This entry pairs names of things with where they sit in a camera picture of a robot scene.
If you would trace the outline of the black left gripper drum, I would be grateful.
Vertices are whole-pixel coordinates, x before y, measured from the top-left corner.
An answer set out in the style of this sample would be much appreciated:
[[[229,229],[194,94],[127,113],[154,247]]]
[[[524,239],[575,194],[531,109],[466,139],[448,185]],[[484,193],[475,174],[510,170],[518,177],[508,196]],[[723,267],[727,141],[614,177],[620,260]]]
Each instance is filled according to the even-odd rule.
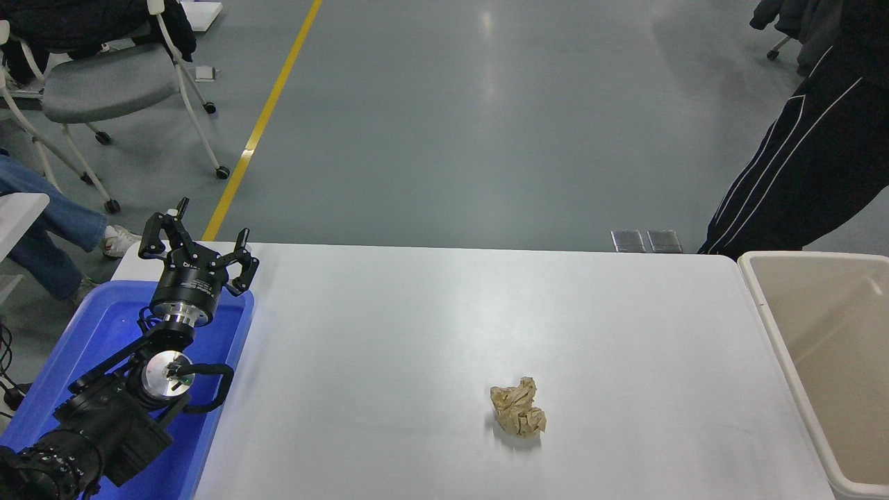
[[[167,259],[149,309],[155,316],[171,314],[176,305],[197,309],[198,316],[216,313],[220,292],[228,281],[219,258],[190,260]]]

